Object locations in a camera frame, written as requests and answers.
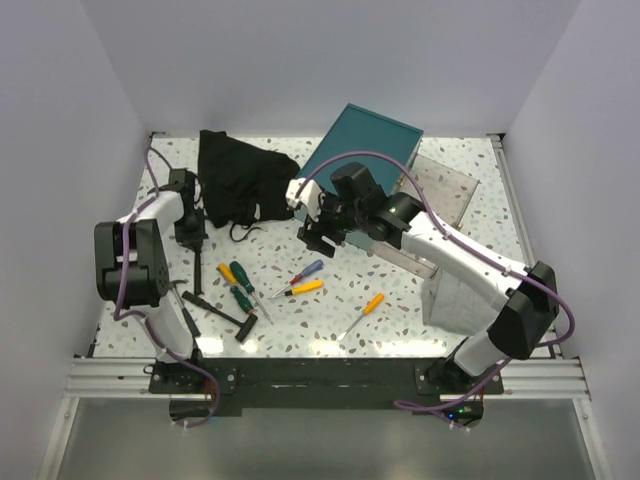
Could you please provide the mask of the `green screwdriver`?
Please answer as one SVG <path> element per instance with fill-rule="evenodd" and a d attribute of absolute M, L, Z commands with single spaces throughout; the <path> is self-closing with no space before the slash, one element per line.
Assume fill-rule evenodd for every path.
<path fill-rule="evenodd" d="M 267 310 L 265 309 L 265 307 L 261 303 L 260 299 L 258 298 L 258 294 L 256 293 L 256 289 L 255 289 L 254 285 L 251 283 L 249 275 L 247 274 L 247 272 L 244 269 L 244 267 L 237 261 L 232 261 L 229 264 L 229 267 L 230 267 L 230 270 L 231 270 L 232 274 L 234 275 L 234 277 L 238 281 L 238 283 L 244 288 L 245 292 L 253 299 L 253 301 L 255 302 L 256 306 L 261 310 L 261 312 L 264 314 L 266 319 L 271 324 L 274 324 L 273 319 L 271 318 L 271 316 L 269 315 L 269 313 L 267 312 Z"/>
<path fill-rule="evenodd" d="M 249 298 L 242 292 L 242 290 L 239 287 L 237 287 L 236 285 L 232 285 L 230 287 L 230 292 L 243 312 L 245 312 L 246 314 L 255 313 L 255 307 L 253 303 L 249 300 Z"/>

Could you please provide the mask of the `black T-handle tool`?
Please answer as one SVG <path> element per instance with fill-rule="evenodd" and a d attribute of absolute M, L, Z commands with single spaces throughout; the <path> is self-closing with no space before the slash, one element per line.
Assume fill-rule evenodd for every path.
<path fill-rule="evenodd" d="M 235 340 L 242 344 L 245 342 L 245 340 L 247 339 L 247 337 L 249 336 L 249 334 L 251 333 L 251 331 L 253 330 L 253 328 L 255 327 L 257 321 L 258 321 L 258 317 L 250 312 L 247 316 L 247 318 L 244 321 L 239 321 L 237 319 L 235 319 L 234 317 L 226 314 L 225 312 L 223 312 L 221 309 L 215 307 L 214 305 L 210 304 L 209 302 L 207 302 L 206 300 L 200 298 L 199 296 L 196 296 L 195 294 L 188 292 L 188 291 L 184 291 L 181 294 L 181 297 L 186 300 L 187 302 L 203 309 L 206 310 L 210 313 L 213 313 L 227 321 L 229 321 L 230 323 L 236 325 L 238 327 L 238 330 L 234 336 Z"/>

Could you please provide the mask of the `clear plastic drawer tray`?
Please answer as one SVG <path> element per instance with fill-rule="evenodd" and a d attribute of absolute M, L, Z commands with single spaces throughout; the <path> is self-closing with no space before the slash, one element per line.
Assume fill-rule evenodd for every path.
<path fill-rule="evenodd" d="M 410 172 L 434 212 L 459 230 L 479 181 L 420 154 L 415 155 Z M 438 272 L 432 262 L 402 253 L 386 243 L 373 242 L 368 251 L 422 279 L 432 280 Z"/>

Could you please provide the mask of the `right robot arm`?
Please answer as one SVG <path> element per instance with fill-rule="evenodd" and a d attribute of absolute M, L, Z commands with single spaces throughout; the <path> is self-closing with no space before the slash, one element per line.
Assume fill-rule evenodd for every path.
<path fill-rule="evenodd" d="M 350 232 L 362 232 L 397 251 L 443 268 L 488 302 L 497 315 L 426 371 L 429 383 L 469 392 L 501 360 L 526 360 L 559 313 L 554 270 L 503 258 L 451 228 L 414 196 L 386 194 L 359 162 L 338 168 L 328 191 L 311 178 L 292 180 L 290 209 L 304 208 L 298 237 L 332 257 Z"/>

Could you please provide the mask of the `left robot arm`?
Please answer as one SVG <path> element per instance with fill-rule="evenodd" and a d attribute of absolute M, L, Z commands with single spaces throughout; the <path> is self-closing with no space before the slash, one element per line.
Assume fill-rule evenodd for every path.
<path fill-rule="evenodd" d="M 171 170 L 168 183 L 154 187 L 129 215 L 94 227 L 97 291 L 114 304 L 116 320 L 139 319 L 156 359 L 177 362 L 173 382 L 185 392 L 196 392 L 206 383 L 207 368 L 195 360 L 197 329 L 169 300 L 176 281 L 163 243 L 168 230 L 179 246 L 201 254 L 205 215 L 196 202 L 196 174 L 185 168 Z"/>

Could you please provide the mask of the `orange screwdriver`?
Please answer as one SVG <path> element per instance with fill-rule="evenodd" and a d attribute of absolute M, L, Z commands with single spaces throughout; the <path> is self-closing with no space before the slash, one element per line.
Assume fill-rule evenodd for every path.
<path fill-rule="evenodd" d="M 337 336 L 338 341 L 342 341 L 345 337 L 358 325 L 358 323 L 367 315 L 372 313 L 385 299 L 383 293 L 378 293 L 373 299 L 371 299 L 367 305 L 362 309 L 359 316 L 341 333 Z"/>
<path fill-rule="evenodd" d="M 217 270 L 225 278 L 226 282 L 229 285 L 235 285 L 237 283 L 237 280 L 228 265 L 220 263 L 217 266 Z"/>
<path fill-rule="evenodd" d="M 303 293 L 307 293 L 310 291 L 314 291 L 320 289 L 324 286 L 324 282 L 322 280 L 314 280 L 303 284 L 296 284 L 292 286 L 287 286 L 277 291 L 272 299 L 276 299 L 283 296 L 295 296 Z"/>

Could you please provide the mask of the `small claw hammer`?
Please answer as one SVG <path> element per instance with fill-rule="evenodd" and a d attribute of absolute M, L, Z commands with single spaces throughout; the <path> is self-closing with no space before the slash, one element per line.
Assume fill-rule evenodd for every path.
<path fill-rule="evenodd" d="M 186 326 L 189 330 L 189 332 L 191 333 L 193 338 L 199 338 L 201 336 L 201 332 L 198 328 L 198 326 L 196 325 L 195 320 L 193 319 L 192 315 L 190 314 L 190 312 L 188 311 L 183 298 L 181 297 L 181 294 L 178 290 L 178 285 L 179 284 L 186 284 L 187 281 L 186 280 L 170 280 L 169 281 L 169 290 L 173 293 L 174 297 L 176 298 L 176 301 L 178 302 L 180 311 L 182 313 L 183 319 L 186 323 Z"/>

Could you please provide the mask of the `teal metal box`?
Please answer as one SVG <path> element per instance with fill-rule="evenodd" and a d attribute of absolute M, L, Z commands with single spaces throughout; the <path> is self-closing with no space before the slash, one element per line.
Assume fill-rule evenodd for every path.
<path fill-rule="evenodd" d="M 389 196 L 383 218 L 393 226 L 388 240 L 373 240 L 362 232 L 346 234 L 345 242 L 368 249 L 373 242 L 400 249 L 403 234 L 421 211 L 421 202 L 397 186 L 409 174 L 423 131 L 353 104 L 347 105 L 320 141 L 295 179 L 312 179 L 323 189 L 334 192 L 331 174 L 351 162 L 365 165 Z M 294 216 L 309 223 L 304 207 Z"/>

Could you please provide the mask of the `blue red screwdriver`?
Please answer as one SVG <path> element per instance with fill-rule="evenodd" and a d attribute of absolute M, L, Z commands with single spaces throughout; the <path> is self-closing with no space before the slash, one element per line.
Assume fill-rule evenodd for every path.
<path fill-rule="evenodd" d="M 324 262 L 320 259 L 313 261 L 311 264 L 303 268 L 297 275 L 295 275 L 289 282 L 290 285 L 299 283 L 303 279 L 311 276 L 312 274 L 322 270 L 324 268 Z"/>

